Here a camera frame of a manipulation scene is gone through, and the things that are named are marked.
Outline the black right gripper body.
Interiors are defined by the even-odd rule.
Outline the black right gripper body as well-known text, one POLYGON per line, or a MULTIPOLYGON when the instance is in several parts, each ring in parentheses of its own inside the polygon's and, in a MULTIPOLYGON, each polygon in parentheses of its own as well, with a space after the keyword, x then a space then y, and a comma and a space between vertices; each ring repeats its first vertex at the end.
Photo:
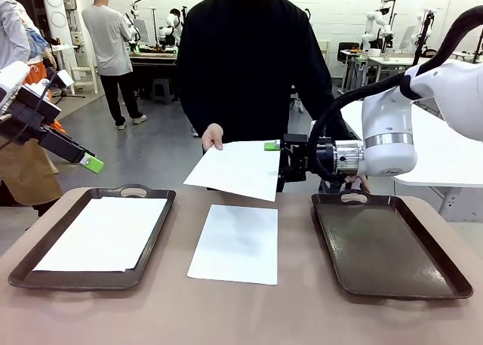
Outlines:
POLYGON ((306 171, 318 175, 322 180, 335 180, 335 141, 331 137, 309 136, 307 143, 306 171))

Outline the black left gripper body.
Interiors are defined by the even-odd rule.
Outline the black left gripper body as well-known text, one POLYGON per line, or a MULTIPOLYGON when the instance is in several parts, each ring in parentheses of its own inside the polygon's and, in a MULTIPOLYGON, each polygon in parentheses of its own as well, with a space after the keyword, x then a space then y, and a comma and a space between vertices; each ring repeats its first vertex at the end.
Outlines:
POLYGON ((42 147, 62 147, 60 132, 50 128, 60 109, 48 100, 47 85, 1 86, 1 147, 34 139, 42 147))

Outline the person's left hand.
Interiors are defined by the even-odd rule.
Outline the person's left hand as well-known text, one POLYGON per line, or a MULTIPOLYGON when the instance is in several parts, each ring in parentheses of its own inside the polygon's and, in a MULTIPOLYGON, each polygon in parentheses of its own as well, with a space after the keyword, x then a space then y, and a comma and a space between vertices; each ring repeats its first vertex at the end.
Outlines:
POLYGON ((366 176, 348 176, 345 178, 345 183, 349 185, 350 189, 358 189, 365 193, 371 193, 368 178, 366 176))

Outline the person's right hand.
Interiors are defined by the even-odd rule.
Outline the person's right hand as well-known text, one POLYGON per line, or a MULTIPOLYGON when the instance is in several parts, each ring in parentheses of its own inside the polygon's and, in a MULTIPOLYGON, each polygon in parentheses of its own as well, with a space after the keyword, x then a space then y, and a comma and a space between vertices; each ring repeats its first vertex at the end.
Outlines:
POLYGON ((223 129, 216 123, 210 124, 202 135, 202 147, 207 152, 211 147, 223 149, 223 129))

